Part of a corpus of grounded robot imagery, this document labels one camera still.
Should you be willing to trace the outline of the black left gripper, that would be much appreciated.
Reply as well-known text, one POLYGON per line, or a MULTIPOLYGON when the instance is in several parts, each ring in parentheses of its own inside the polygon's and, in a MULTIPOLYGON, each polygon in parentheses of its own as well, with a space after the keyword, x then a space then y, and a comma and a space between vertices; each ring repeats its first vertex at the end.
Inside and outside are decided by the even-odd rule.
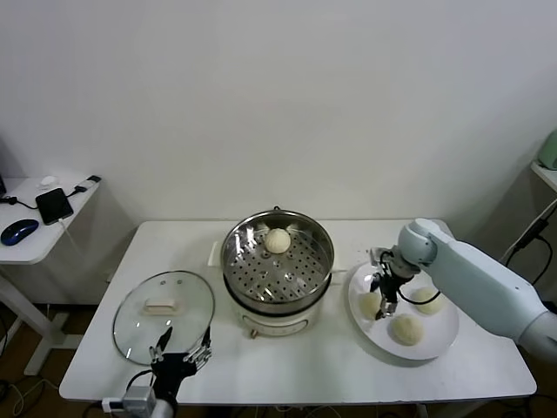
POLYGON ((170 341, 173 327, 168 327, 158 338, 155 346, 149 347, 151 371, 155 375, 154 394, 158 399, 175 399, 181 383, 197 373, 212 357, 211 328, 186 353, 164 354, 170 341))

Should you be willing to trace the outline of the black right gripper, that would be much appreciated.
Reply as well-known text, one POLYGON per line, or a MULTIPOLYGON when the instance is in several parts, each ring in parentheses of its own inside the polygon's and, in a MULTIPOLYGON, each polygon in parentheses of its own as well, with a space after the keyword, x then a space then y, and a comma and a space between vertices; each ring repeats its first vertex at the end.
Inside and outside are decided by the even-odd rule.
POLYGON ((402 285, 403 279, 392 273, 387 267, 381 267, 379 272, 372 276, 369 292, 374 293, 379 288, 382 294, 375 320, 381 320, 395 313, 398 302, 397 294, 402 285))

